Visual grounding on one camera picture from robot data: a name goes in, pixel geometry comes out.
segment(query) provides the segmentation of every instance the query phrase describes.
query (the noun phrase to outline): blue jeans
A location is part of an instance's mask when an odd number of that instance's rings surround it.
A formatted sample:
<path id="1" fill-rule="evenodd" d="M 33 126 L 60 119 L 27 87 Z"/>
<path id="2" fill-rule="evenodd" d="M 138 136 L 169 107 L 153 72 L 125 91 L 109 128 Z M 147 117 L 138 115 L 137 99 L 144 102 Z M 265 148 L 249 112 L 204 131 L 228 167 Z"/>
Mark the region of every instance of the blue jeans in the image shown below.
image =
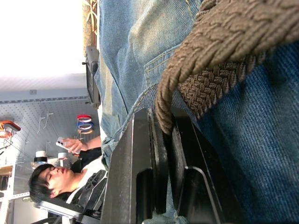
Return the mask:
<path id="1" fill-rule="evenodd" d="M 201 1 L 100 2 L 100 67 L 95 80 L 110 155 L 133 113 L 154 108 L 156 84 L 174 50 L 192 29 Z M 249 223 L 299 222 L 299 43 L 279 47 L 266 62 L 197 121 L 218 152 Z M 150 223 L 175 218 L 171 189 L 167 212 Z"/>

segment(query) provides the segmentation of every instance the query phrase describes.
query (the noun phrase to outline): white phone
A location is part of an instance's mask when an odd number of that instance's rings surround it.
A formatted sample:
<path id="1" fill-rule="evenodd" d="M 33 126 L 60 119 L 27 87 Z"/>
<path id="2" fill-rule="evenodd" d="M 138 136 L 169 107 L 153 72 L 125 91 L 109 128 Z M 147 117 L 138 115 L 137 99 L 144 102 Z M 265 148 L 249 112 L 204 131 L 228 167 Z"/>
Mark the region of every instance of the white phone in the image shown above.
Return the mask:
<path id="1" fill-rule="evenodd" d="M 62 142 L 63 139 L 64 139 L 63 137 L 59 137 L 59 138 L 57 139 L 56 145 L 59 146 L 59 147 L 61 147 L 61 148 L 66 149 L 66 150 L 68 151 L 69 148 L 67 148 L 67 147 L 65 147 L 65 146 L 68 145 L 69 142 L 68 142 L 68 141 L 67 141 L 67 142 Z"/>

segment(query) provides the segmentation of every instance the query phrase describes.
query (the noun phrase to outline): white ceiling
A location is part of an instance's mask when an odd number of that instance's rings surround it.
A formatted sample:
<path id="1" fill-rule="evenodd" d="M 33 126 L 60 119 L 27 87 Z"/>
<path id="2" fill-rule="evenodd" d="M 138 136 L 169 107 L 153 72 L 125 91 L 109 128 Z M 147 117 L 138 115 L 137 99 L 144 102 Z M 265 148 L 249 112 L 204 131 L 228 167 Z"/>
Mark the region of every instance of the white ceiling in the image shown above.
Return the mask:
<path id="1" fill-rule="evenodd" d="M 13 5 L 0 7 L 0 92 L 86 87 L 81 1 Z"/>
<path id="2" fill-rule="evenodd" d="M 86 87 L 86 74 L 64 74 L 59 77 L 2 77 L 0 83 L 0 92 L 80 89 Z"/>

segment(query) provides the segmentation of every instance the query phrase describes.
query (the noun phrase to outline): pegboard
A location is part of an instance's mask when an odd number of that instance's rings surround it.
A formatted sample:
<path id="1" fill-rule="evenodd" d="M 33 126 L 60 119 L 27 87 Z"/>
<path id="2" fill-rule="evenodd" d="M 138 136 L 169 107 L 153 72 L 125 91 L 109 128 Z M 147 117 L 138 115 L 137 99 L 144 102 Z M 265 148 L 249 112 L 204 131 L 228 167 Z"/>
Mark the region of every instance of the pegboard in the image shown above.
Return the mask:
<path id="1" fill-rule="evenodd" d="M 53 114 L 47 120 L 48 112 Z M 78 135 L 76 125 L 79 114 L 90 115 L 94 123 L 94 132 L 82 135 L 85 138 L 82 141 L 99 136 L 97 110 L 86 104 L 86 99 L 0 104 L 0 120 L 12 120 L 21 127 L 21 131 L 14 133 L 12 146 L 0 156 L 0 166 L 17 164 L 14 195 L 28 191 L 28 179 L 33 171 L 30 163 L 36 151 L 47 150 L 48 158 L 56 158 L 58 153 L 65 152 L 65 149 L 55 145 L 56 140 L 59 136 L 74 138 Z M 40 116 L 44 119 L 38 132 Z M 69 159 L 74 161 L 77 158 L 70 155 Z"/>

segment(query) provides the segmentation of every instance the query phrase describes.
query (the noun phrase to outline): jeans pocket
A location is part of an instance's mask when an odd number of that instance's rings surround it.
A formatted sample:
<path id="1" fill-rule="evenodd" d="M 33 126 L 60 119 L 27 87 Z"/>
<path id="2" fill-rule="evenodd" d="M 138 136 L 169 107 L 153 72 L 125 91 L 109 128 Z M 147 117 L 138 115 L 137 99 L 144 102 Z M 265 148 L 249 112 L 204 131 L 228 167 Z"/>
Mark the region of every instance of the jeans pocket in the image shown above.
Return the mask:
<path id="1" fill-rule="evenodd" d="M 160 82 L 162 73 L 166 68 L 167 62 L 174 55 L 175 50 L 179 46 L 180 44 L 164 51 L 162 54 L 158 55 L 157 57 L 155 57 L 154 59 L 152 59 L 151 61 L 145 64 L 144 75 L 145 75 L 146 88 L 149 88 L 152 85 Z"/>

